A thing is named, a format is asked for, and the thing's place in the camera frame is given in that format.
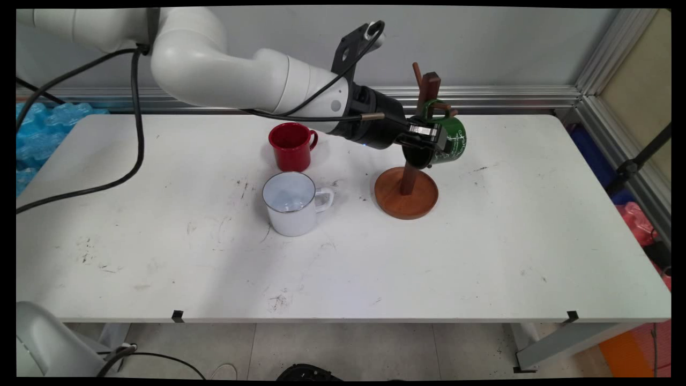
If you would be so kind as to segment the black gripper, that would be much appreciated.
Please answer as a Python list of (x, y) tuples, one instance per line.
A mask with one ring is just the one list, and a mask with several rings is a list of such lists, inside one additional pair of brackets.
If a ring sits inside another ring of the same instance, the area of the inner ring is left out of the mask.
[(338, 136), (374, 149), (386, 149), (398, 138), (404, 152), (434, 151), (435, 144), (446, 143), (441, 124), (410, 124), (410, 135), (401, 102), (367, 86), (351, 85), (345, 116), (383, 113), (384, 119), (338, 122)]

